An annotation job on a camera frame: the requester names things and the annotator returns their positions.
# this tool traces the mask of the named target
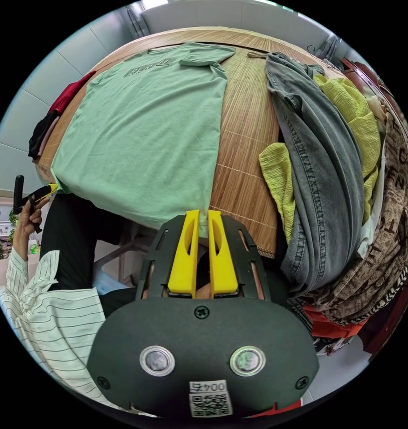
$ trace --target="hand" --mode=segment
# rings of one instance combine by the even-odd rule
[[[165,289],[162,293],[164,298],[168,297],[168,291]],[[207,283],[205,286],[199,288],[195,293],[195,299],[211,299],[212,297],[212,286],[210,283]],[[143,298],[147,298],[147,289],[143,292]]]
[[[35,232],[35,224],[40,224],[42,221],[42,207],[44,207],[48,202],[49,197],[41,200],[36,205],[35,212],[30,215],[31,203],[27,201],[22,209],[21,214],[19,215],[15,235],[19,234],[29,237],[33,232]]]

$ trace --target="person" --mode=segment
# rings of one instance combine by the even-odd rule
[[[97,240],[118,245],[125,219],[101,210],[74,194],[56,194],[42,233],[40,261],[28,281],[28,240],[42,221],[42,200],[30,214],[28,202],[19,215],[0,304],[16,335],[38,364],[71,390],[104,405],[107,401],[86,369],[95,335],[106,318],[136,298],[135,288],[98,295],[93,288]],[[210,298],[208,267],[196,298]]]

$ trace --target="printed number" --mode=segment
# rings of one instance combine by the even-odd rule
[[[226,391],[226,384],[222,381],[214,381],[214,382],[191,382],[190,383],[190,392],[198,393],[198,392],[217,392]]]

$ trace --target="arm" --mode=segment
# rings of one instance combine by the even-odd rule
[[[13,250],[25,262],[28,261],[28,240],[29,236],[20,230],[15,231],[13,236]]]
[[[28,250],[28,243],[26,244],[25,255]],[[15,246],[12,248],[7,267],[7,287],[16,295],[20,296],[28,284],[28,257],[26,260],[22,258]]]
[[[28,240],[30,234],[35,231],[34,224],[42,221],[41,208],[48,201],[49,198],[42,200],[32,215],[30,202],[27,202],[19,216],[7,268],[7,287],[16,296],[20,296],[28,284]]]

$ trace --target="gray denim jacket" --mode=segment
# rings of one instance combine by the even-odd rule
[[[320,66],[272,52],[266,72],[296,202],[281,269],[291,294],[299,296],[337,279],[356,253],[364,213],[362,159],[346,121],[313,81],[324,74]]]

